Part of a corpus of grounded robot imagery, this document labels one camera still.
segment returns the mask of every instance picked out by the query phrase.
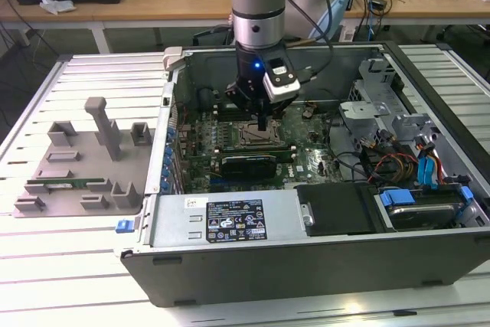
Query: product label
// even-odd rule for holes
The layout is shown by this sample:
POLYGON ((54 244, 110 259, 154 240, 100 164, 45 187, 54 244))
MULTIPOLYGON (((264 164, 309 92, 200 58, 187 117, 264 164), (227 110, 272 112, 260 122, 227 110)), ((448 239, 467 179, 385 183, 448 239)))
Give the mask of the product label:
POLYGON ((261 199, 208 202, 206 224, 210 243, 267 239, 261 199))
POLYGON ((186 198, 184 208, 206 208, 207 198, 186 198))

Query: wooden desk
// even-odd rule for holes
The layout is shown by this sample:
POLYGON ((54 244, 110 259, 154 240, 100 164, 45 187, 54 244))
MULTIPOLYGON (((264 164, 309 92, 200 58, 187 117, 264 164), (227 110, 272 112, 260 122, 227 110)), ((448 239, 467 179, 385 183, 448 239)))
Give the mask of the wooden desk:
MULTIPOLYGON (((364 14, 363 0, 354 0, 342 22, 341 41, 352 41, 364 14)), ((490 3, 481 0, 393 0, 383 25, 476 25, 490 22, 490 3)))
MULTIPOLYGON (((213 27, 227 22, 231 0, 122 0, 119 4, 75 4, 77 10, 52 15, 38 5, 12 4, 36 29, 90 29, 101 54, 111 52, 107 28, 154 28, 157 40, 164 27, 213 27)), ((0 0, 0 21, 7 29, 26 25, 0 0)))
MULTIPOLYGON (((34 28, 88 28, 100 53, 109 53, 104 34, 107 28, 212 27, 227 21, 230 0, 122 0, 119 4, 77 4, 77 10, 50 15, 37 5, 19 6, 19 13, 34 28)), ((342 22, 341 41, 351 41, 359 25, 364 6, 354 0, 353 9, 342 22)), ((480 0, 393 0, 384 25, 476 25, 489 23, 490 3, 480 0)), ((6 0, 0 0, 0 21, 9 29, 24 29, 6 0)))

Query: black plastic cover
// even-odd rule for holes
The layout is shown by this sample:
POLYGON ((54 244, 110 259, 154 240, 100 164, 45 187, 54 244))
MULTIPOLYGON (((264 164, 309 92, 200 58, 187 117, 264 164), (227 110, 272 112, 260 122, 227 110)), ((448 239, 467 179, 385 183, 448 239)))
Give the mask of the black plastic cover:
POLYGON ((376 187, 366 183, 300 185, 299 203, 307 204, 314 224, 306 227, 310 237, 384 233, 374 195, 376 187))

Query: blue latch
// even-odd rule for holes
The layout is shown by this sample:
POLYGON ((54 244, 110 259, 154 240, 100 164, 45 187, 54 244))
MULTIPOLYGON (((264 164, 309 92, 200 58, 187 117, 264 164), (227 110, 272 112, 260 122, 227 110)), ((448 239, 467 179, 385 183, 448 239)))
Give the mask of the blue latch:
POLYGON ((390 189, 380 195, 384 207, 414 204, 412 193, 408 189, 390 189))
POLYGON ((464 197, 466 204, 470 204, 473 201, 473 192, 468 187, 461 187, 460 189, 461 195, 464 197))
POLYGON ((117 223, 116 233, 134 233, 135 232, 135 221, 133 220, 121 220, 117 223))
POLYGON ((421 185, 430 185, 432 189, 437 189, 437 184, 432 182, 432 175, 436 164, 432 159, 426 156, 419 159, 419 171, 416 174, 416 179, 421 185))

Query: table leg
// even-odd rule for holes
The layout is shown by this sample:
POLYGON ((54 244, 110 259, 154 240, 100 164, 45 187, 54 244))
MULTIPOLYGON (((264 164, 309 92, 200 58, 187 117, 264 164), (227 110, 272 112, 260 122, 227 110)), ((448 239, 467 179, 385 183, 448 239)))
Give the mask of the table leg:
POLYGON ((425 30, 423 31, 423 35, 421 37, 421 41, 422 42, 429 42, 429 39, 430 39, 430 35, 434 32, 434 28, 436 26, 432 25, 432 26, 426 26, 425 30))
POLYGON ((12 31, 10 31, 10 34, 22 47, 31 46, 31 42, 29 41, 28 36, 27 36, 27 31, 25 31, 25 30, 12 30, 12 31))
POLYGON ((107 42, 106 34, 104 33, 103 28, 92 28, 92 34, 100 54, 111 54, 113 52, 112 48, 107 42))
POLYGON ((342 31, 340 33, 339 42, 352 42, 354 40, 354 34, 358 28, 358 22, 352 22, 346 19, 342 25, 342 31))
POLYGON ((155 42, 157 46, 163 46, 162 33, 160 32, 160 28, 153 28, 153 33, 155 34, 155 42))

